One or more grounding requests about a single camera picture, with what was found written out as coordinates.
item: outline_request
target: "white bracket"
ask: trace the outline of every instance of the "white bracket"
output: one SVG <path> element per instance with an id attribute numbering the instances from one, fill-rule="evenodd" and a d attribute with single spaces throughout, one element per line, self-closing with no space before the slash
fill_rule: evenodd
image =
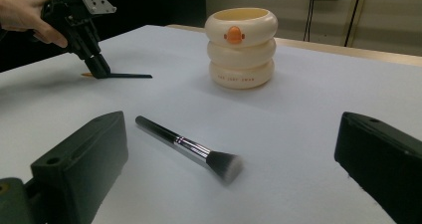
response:
<path id="1" fill-rule="evenodd" d="M 91 14 L 114 13 L 117 8 L 107 0 L 83 0 Z"/>

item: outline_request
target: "makeup brush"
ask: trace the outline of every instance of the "makeup brush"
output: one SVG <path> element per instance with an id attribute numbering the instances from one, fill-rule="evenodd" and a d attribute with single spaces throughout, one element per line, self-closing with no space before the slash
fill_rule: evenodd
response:
<path id="1" fill-rule="evenodd" d="M 187 151 L 189 154 L 199 158 L 225 182 L 233 181 L 242 170 L 242 158 L 238 155 L 219 152 L 209 149 L 195 141 L 181 136 L 143 116 L 136 118 L 140 127 L 162 141 L 176 145 Z"/>

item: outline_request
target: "brush handle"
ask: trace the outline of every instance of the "brush handle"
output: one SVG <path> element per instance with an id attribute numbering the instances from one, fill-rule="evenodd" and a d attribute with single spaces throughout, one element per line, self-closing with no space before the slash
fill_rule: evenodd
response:
<path id="1" fill-rule="evenodd" d="M 165 142 L 184 149 L 204 162 L 206 162 L 208 154 L 212 151 L 208 147 L 181 136 L 144 116 L 138 116 L 136 118 L 136 123 L 139 124 L 142 129 L 154 134 L 154 136 L 158 136 L 160 139 L 164 139 Z"/>

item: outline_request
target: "robotic arm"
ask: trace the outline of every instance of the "robotic arm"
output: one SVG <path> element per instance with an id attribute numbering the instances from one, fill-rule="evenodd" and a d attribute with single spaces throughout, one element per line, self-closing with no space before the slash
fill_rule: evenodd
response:
<path id="1" fill-rule="evenodd" d="M 66 52 L 75 53 L 85 61 L 91 76 L 104 78 L 152 78 L 151 75 L 113 74 L 101 54 L 100 37 L 93 18 L 114 13 L 116 8 L 107 0 L 49 0 L 41 18 L 61 32 L 69 42 Z"/>

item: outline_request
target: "table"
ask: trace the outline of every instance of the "table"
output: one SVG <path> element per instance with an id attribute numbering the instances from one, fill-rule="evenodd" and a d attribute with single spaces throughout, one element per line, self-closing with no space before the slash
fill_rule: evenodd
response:
<path id="1" fill-rule="evenodd" d="M 96 80 L 74 54 L 0 74 L 0 177 L 79 127 L 123 111 L 129 160 L 94 223 L 394 223 L 333 159 L 343 112 L 376 117 L 421 139 L 422 67 L 280 44 L 272 79 L 219 87 L 204 33 L 144 26 L 102 41 L 116 73 Z M 215 150 L 239 154 L 231 184 L 143 132 L 144 115 Z"/>

